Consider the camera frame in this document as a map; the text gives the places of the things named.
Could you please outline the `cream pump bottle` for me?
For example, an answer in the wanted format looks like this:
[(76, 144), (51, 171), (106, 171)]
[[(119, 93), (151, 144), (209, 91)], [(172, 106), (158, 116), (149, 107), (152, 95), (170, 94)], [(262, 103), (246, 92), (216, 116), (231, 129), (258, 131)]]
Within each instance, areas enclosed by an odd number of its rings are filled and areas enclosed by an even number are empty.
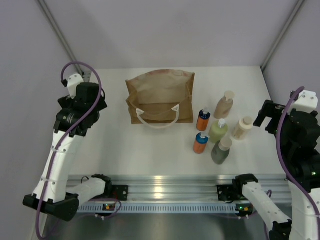
[(253, 119), (250, 116), (241, 118), (235, 126), (232, 136), (236, 140), (243, 140), (247, 133), (253, 128)]

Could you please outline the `olive bottle beige cap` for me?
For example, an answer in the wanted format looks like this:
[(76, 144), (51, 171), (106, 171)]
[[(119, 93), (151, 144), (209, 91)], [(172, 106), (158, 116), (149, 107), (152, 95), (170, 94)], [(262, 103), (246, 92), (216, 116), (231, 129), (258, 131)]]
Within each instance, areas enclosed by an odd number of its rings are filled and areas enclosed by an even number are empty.
[(211, 158), (217, 165), (222, 165), (230, 154), (233, 142), (230, 137), (223, 137), (213, 147)]

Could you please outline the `beige round pump bottle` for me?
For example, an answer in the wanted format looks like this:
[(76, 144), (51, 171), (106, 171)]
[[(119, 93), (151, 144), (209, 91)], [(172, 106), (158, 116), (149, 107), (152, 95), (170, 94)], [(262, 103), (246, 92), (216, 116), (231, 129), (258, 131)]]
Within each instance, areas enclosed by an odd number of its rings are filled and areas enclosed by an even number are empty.
[(216, 119), (225, 119), (228, 117), (233, 104), (234, 104), (235, 93), (231, 90), (228, 90), (224, 93), (223, 97), (218, 102), (213, 116)]

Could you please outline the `yellow-green pump bottle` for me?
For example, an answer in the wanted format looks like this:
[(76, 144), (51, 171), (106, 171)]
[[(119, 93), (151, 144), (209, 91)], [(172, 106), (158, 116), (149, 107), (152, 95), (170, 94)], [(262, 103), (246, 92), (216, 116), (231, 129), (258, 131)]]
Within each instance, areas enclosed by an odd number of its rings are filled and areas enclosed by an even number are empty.
[(216, 120), (212, 123), (210, 130), (209, 130), (209, 140), (212, 143), (217, 143), (220, 141), (228, 132), (228, 125), (226, 120), (221, 118)]

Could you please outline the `orange bottle dark cap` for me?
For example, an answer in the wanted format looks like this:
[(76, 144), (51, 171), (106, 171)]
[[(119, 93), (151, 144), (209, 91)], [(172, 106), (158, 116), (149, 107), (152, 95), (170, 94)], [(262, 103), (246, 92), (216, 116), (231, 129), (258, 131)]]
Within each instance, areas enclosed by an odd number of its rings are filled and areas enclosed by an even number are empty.
[(211, 117), (211, 112), (207, 107), (200, 110), (198, 114), (197, 123), (196, 123), (196, 128), (198, 131), (203, 132), (207, 129), (207, 126), (210, 121), (210, 117)]

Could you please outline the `orange bottle blue cap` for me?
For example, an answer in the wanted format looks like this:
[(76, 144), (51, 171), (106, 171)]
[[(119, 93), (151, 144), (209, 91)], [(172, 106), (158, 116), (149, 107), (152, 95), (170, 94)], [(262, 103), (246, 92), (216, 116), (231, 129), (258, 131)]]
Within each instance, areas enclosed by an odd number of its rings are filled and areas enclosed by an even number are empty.
[(200, 132), (196, 135), (193, 144), (193, 151), (196, 154), (202, 154), (205, 151), (210, 136), (206, 132)]

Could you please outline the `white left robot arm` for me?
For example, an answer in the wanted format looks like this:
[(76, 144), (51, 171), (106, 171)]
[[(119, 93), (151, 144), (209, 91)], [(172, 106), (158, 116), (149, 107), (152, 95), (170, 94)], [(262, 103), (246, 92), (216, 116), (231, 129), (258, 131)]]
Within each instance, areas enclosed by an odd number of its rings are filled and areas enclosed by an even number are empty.
[(88, 182), (67, 188), (78, 149), (88, 129), (98, 121), (100, 111), (107, 108), (99, 90), (97, 83), (82, 82), (76, 86), (74, 98), (58, 100), (62, 109), (56, 116), (49, 153), (54, 159), (47, 160), (37, 187), (24, 197), (24, 206), (69, 222), (79, 206), (96, 197), (107, 200), (112, 196), (112, 180), (103, 174), (94, 174)]

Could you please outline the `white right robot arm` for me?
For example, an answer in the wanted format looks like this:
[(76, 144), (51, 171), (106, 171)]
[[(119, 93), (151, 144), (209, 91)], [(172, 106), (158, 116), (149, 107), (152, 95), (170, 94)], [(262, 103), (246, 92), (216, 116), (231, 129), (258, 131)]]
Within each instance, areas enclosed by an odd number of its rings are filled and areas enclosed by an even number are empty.
[(262, 218), (270, 240), (318, 240), (320, 238), (320, 137), (317, 112), (293, 108), (266, 100), (253, 125), (265, 118), (265, 130), (275, 136), (276, 150), (283, 167), (279, 181), (269, 196), (267, 186), (253, 174), (236, 176), (233, 194), (245, 199)]

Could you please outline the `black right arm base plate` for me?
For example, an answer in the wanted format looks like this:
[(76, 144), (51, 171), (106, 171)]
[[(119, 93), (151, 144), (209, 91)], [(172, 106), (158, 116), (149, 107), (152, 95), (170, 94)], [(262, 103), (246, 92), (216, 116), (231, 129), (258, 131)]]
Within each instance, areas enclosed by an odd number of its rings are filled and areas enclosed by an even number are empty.
[(218, 200), (231, 203), (239, 199), (238, 192), (232, 184), (217, 185)]

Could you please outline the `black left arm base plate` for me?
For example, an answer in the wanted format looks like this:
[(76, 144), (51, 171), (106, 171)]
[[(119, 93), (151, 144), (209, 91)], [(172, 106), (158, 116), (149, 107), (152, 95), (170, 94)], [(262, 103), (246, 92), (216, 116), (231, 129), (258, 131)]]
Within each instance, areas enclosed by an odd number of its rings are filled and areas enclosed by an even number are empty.
[(113, 185), (110, 193), (112, 199), (117, 199), (119, 201), (127, 201), (129, 195), (128, 185)]

